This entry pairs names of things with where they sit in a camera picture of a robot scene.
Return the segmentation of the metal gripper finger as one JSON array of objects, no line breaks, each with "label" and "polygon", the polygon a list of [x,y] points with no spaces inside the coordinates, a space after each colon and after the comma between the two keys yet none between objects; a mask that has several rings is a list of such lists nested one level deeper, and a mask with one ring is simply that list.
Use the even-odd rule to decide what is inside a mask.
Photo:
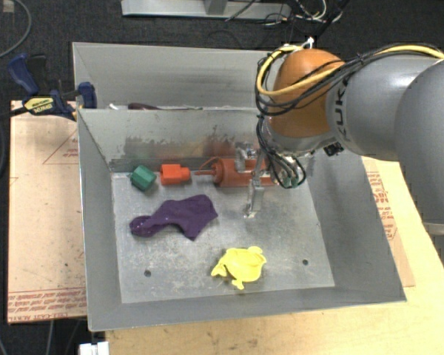
[{"label": "metal gripper finger", "polygon": [[244,208],[244,217],[253,218],[262,208],[264,188],[255,181],[251,181],[248,187],[248,198]]},{"label": "metal gripper finger", "polygon": [[250,143],[237,143],[235,146],[235,170],[248,172],[255,163],[255,150]]}]

